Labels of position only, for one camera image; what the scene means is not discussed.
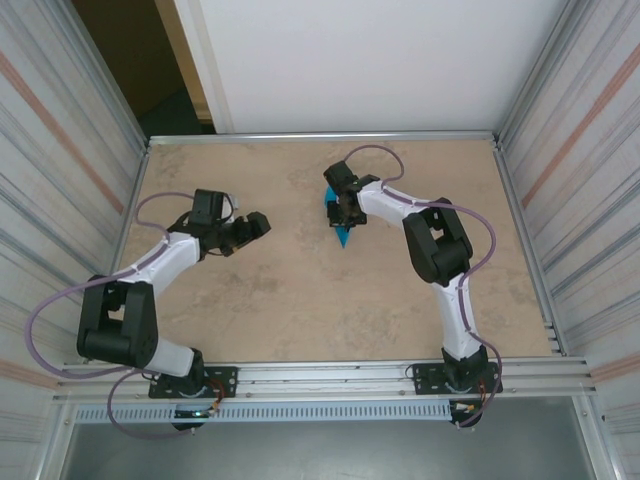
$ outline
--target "black mounting plate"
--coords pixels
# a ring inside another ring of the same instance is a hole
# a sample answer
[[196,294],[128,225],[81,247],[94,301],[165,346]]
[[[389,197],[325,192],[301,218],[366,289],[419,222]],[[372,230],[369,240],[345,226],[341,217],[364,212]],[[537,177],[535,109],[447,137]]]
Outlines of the black mounting plate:
[[[444,363],[442,362],[414,363],[411,365],[411,372],[411,379],[413,380],[416,395],[443,395],[450,393],[480,394],[478,385],[474,385],[464,391],[454,390],[447,382],[444,373]],[[498,364],[489,362],[482,378],[484,379],[487,394],[489,394],[493,390],[498,378]],[[502,390],[502,383],[500,383],[498,393],[502,392]]]
[[185,396],[166,383],[165,377],[161,375],[156,382],[151,382],[149,387],[149,398],[218,398],[218,394],[213,388],[206,384],[208,378],[218,380],[224,386],[224,398],[233,398],[236,396],[236,387],[238,386],[238,367],[204,367],[205,386],[203,390],[194,396]]

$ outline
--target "aluminum frame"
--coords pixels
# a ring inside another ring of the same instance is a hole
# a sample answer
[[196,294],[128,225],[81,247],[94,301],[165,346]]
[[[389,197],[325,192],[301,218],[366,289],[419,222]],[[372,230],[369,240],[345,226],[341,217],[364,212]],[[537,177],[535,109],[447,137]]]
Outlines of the aluminum frame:
[[502,186],[504,188],[505,195],[507,196],[507,203],[509,204],[509,209],[511,210],[513,222],[516,225],[516,232],[518,233],[518,238],[520,239],[520,244],[522,245],[522,251],[524,252],[527,267],[529,268],[529,275],[531,276],[531,280],[533,281],[533,289],[538,299],[540,311],[542,312],[544,321],[550,322],[554,327],[561,354],[567,355],[569,353],[566,350],[567,342],[562,329],[558,328],[558,314],[551,297],[551,289],[549,288],[546,278],[542,273],[542,262],[540,262],[538,254],[533,247],[531,234],[529,233],[529,228],[527,227],[527,224],[524,220],[524,213],[520,205],[520,200],[518,199],[515,188],[513,186],[513,179],[511,178],[511,174],[509,173],[509,169],[507,168],[503,150],[500,145],[495,145],[495,143],[493,149],[493,157],[496,160],[496,166],[498,167],[498,172],[500,173]]
[[[322,141],[413,141],[413,140],[493,140],[491,132],[376,132],[376,133],[324,133],[324,134],[277,134],[277,135],[220,135],[194,137],[152,137],[154,145],[204,144],[204,143],[268,143],[268,142],[322,142]],[[553,302],[546,288],[531,239],[529,237],[520,203],[517,200],[504,156],[494,145],[494,157],[500,172],[505,194],[512,212],[516,230],[520,236],[525,257],[534,281],[534,289],[540,302],[552,350],[558,356],[539,358],[505,358],[503,385],[500,397],[568,396],[573,398],[585,442],[597,478],[609,478],[610,472],[621,472],[611,456],[611,448],[606,443],[606,435],[597,422],[586,422],[581,418],[585,405],[595,410],[592,396],[595,386],[584,359],[559,356],[563,348],[561,331],[554,328],[556,315]],[[132,219],[133,204],[140,191],[148,155],[141,165],[136,180],[135,196],[129,207],[127,227]],[[118,244],[118,254],[114,259],[117,267],[126,240],[126,232]],[[239,366],[237,396],[227,399],[229,404],[266,405],[269,402],[415,402],[418,399],[469,398],[468,395],[439,395],[419,397],[415,395],[412,380],[405,376],[408,365],[413,363],[438,362],[441,360],[404,360],[380,362],[302,362],[302,363],[245,363]],[[67,371],[79,372],[107,368],[106,364],[67,365]],[[53,407],[56,412],[52,426],[49,449],[43,460],[43,467],[37,478],[58,478],[79,408],[103,405],[105,398],[118,378],[117,375],[100,377],[92,381],[63,381],[57,390]],[[114,405],[171,405],[175,400],[150,400],[147,397],[148,383],[135,377],[125,381],[114,396]],[[180,404],[197,404],[202,400],[180,400]],[[595,414],[588,412],[589,419]]]
[[424,140],[493,140],[489,130],[446,130],[424,132],[327,132],[327,133],[256,133],[222,135],[153,136],[149,146],[203,145],[214,143],[279,143],[279,142],[384,142]]
[[[415,363],[442,360],[402,360],[367,362],[283,362],[215,364],[239,367],[234,402],[304,402],[362,401],[469,398],[465,394],[418,396],[413,380],[405,375]],[[65,371],[81,373],[99,371],[108,365],[65,366]],[[60,382],[54,404],[75,405],[103,403],[120,374],[95,380]],[[584,396],[595,395],[589,368],[578,357],[531,357],[503,359],[500,397]],[[114,395],[114,403],[172,404],[175,399],[149,399],[149,383],[132,377],[122,383]],[[180,403],[201,404],[202,399],[181,399]]]
[[133,222],[133,216],[135,215],[136,203],[140,196],[140,189],[142,188],[142,181],[144,180],[144,174],[147,172],[147,165],[149,164],[149,156],[151,155],[151,147],[147,148],[147,152],[142,157],[138,173],[136,175],[135,182],[133,184],[133,192],[131,194],[131,200],[127,205],[127,211],[125,214],[125,220],[122,225],[122,232],[118,237],[118,243],[116,244],[115,255],[111,262],[111,272],[115,272],[120,268],[120,262],[122,261],[122,255],[124,254],[124,247],[127,243],[127,237],[129,236],[129,228],[131,228],[131,222]]

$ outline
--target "vent grille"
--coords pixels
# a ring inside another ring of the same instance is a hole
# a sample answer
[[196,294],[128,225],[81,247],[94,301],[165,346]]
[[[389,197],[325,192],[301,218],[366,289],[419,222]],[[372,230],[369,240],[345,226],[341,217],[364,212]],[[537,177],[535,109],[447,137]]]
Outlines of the vent grille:
[[[451,420],[447,400],[226,403],[210,418],[176,419],[176,405],[116,405],[119,423],[207,422],[309,422],[353,420]],[[180,411],[197,410],[183,405]],[[108,423],[104,405],[84,405],[76,423]]]

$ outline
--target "beige work surface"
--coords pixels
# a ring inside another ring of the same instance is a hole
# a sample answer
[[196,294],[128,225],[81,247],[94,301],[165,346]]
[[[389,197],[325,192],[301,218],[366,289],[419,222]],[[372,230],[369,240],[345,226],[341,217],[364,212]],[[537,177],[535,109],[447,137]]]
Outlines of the beige work surface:
[[[161,335],[198,348],[206,361],[341,361],[440,358],[434,293],[414,272],[404,233],[379,218],[342,249],[323,206],[322,172],[358,143],[154,146],[140,199],[196,188],[236,195],[238,214],[265,213],[272,230],[229,258],[207,257],[157,304]],[[386,142],[405,161],[394,187],[475,209],[494,225],[498,247],[471,278],[479,332],[504,356],[550,355],[536,297],[491,147],[484,141]],[[385,178],[398,165],[380,150],[358,152],[359,175]],[[170,225],[190,202],[157,199],[144,220]],[[462,218],[473,262],[489,236]],[[135,261],[158,234],[133,226],[123,258]]]

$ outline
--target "striped metal wall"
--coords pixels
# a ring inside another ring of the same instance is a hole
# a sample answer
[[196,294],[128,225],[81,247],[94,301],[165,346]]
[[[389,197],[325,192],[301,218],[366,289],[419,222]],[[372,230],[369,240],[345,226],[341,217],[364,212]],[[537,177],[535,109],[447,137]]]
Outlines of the striped metal wall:
[[[22,340],[43,298],[111,267],[144,139],[64,0],[0,2],[0,478],[36,468],[56,380]],[[37,345],[76,358],[80,298],[43,312]]]
[[567,347],[640,478],[640,2],[586,3],[501,139]]

